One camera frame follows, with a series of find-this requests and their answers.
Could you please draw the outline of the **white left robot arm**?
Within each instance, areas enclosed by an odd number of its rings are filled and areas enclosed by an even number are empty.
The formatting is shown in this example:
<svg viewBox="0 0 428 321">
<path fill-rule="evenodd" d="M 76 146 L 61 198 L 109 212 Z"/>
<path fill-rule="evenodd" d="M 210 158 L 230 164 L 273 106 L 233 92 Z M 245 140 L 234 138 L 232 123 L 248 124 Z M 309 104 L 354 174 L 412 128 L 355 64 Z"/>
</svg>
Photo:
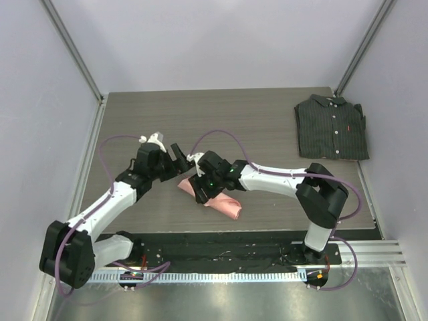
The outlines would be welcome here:
<svg viewBox="0 0 428 321">
<path fill-rule="evenodd" d="M 129 267 L 138 265 L 144 252 L 139 237 L 125 231 L 104 240 L 99 236 L 119 214 L 149 192 L 154 181 L 170 180 L 194 166 L 192 157 L 184 155 L 177 144 L 172 144 L 170 150 L 153 142 L 142 144 L 136 158 L 103 196 L 69 221 L 54 221 L 48 226 L 40 271 L 78 289 L 105 265 L 116 261 Z"/>
</svg>

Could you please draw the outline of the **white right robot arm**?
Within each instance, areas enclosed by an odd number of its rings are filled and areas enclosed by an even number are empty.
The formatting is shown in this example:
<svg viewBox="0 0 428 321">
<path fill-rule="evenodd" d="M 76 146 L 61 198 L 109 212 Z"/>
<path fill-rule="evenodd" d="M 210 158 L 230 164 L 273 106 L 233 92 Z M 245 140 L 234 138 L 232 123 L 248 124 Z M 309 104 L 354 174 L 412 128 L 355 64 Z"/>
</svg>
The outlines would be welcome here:
<svg viewBox="0 0 428 321">
<path fill-rule="evenodd" d="M 187 162 L 196 168 L 189 181 L 200 204 L 206 204 L 225 189 L 265 191 L 297 199 L 310 221 L 302 256 L 310 264 L 325 258 L 348 190 L 324 166 L 312 163 L 307 169 L 290 170 L 253 165 L 246 160 L 229 163 L 210 150 L 188 155 Z"/>
</svg>

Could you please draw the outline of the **pink satin napkin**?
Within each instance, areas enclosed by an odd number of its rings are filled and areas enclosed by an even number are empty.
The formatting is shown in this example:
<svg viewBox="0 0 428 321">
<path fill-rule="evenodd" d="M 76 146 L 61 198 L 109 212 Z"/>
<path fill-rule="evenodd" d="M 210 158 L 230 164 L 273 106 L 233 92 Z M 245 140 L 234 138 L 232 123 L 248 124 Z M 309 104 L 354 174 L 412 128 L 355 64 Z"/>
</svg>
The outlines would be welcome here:
<svg viewBox="0 0 428 321">
<path fill-rule="evenodd" d="M 177 185 L 177 187 L 195 198 L 195 192 L 188 178 L 183 179 Z M 239 214 L 242 210 L 240 202 L 226 195 L 225 193 L 220 193 L 214 199 L 208 200 L 205 204 L 203 204 L 203 206 L 210 207 L 233 220 L 237 220 L 239 218 Z"/>
</svg>

